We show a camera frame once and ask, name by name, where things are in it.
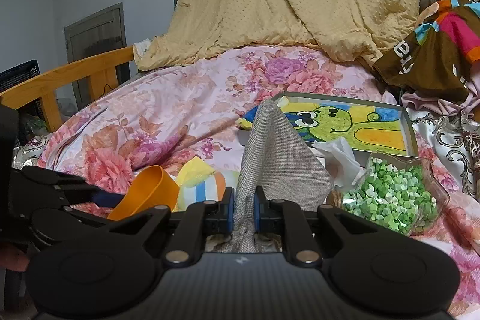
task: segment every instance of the painting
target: painting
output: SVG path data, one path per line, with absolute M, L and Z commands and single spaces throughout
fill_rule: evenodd
M 357 150 L 407 154 L 396 109 L 335 102 L 289 102 L 280 109 L 306 142 L 344 137 Z

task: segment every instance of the door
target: door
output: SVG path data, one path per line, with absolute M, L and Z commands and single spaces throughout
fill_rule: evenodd
M 65 28 L 69 63 L 126 46 L 122 4 L 101 10 Z M 119 84 L 130 78 L 128 63 L 117 66 Z M 92 103 L 87 78 L 72 83 L 78 109 Z

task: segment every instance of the cartoon eye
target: cartoon eye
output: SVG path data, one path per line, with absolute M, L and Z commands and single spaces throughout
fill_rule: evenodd
M 318 122 L 311 118 L 301 118 L 295 121 L 295 124 L 299 127 L 313 128 L 318 126 Z
M 297 116 L 302 118 L 315 118 L 317 114 L 315 112 L 298 112 Z

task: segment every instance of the metal screw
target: metal screw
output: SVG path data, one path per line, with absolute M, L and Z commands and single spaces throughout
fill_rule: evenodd
M 172 263 L 183 263 L 186 262 L 188 258 L 189 255 L 181 250 L 170 251 L 165 255 L 165 259 Z
M 315 251 L 304 250 L 298 252 L 295 257 L 302 263 L 313 263 L 320 258 L 320 255 Z

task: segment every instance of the hand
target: hand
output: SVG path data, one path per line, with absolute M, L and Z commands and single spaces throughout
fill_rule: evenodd
M 9 243 L 0 243 L 0 267 L 12 271 L 25 271 L 28 266 L 27 255 Z

